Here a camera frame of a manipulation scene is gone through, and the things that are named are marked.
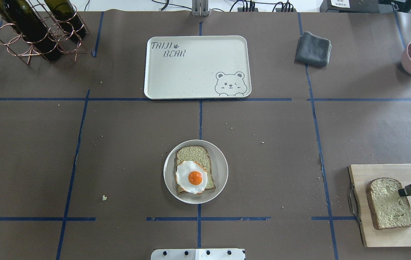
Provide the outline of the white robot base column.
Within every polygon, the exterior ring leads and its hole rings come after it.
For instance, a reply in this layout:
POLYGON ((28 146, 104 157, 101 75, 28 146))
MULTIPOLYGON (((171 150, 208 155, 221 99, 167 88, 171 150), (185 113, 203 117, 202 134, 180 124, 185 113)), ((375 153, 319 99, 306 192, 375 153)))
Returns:
POLYGON ((240 248, 191 248, 157 249, 151 260, 245 260, 244 249, 240 248))

